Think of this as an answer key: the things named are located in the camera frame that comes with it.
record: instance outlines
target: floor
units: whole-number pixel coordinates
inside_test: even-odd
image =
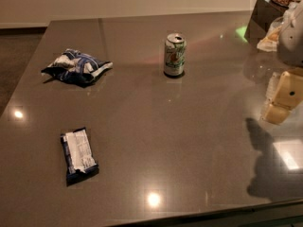
[[[0,35],[0,115],[42,36],[41,33]]]

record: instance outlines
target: can lid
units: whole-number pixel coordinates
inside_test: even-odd
[[[185,41],[185,36],[180,33],[173,33],[168,36],[168,40],[172,43],[183,43]]]

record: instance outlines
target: wall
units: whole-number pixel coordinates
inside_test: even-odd
[[[249,10],[256,0],[0,0],[0,27],[51,20]]]

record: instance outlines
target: crumpled chip bag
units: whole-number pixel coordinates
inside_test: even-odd
[[[66,49],[41,72],[65,83],[88,86],[112,67],[113,63],[110,61],[100,61],[79,50]]]

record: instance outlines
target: baseboard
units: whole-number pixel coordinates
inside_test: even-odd
[[[44,34],[46,29],[46,26],[0,28],[0,35]]]

